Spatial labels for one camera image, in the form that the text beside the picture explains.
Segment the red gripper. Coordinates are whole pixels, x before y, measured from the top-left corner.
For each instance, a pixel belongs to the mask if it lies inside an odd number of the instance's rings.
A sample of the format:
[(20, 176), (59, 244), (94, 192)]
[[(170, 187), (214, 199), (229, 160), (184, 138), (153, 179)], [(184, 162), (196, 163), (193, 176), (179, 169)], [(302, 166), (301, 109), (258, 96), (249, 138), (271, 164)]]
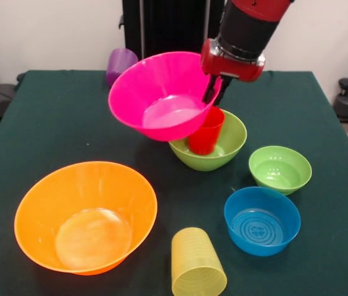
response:
[(229, 87), (232, 78), (240, 81), (255, 81), (263, 72), (266, 58), (261, 54), (256, 60), (245, 61), (227, 54), (216, 39), (206, 39), (201, 50), (201, 68), (210, 75), (202, 101), (209, 104), (213, 99), (217, 76), (222, 77), (222, 84), (213, 105), (218, 106)]

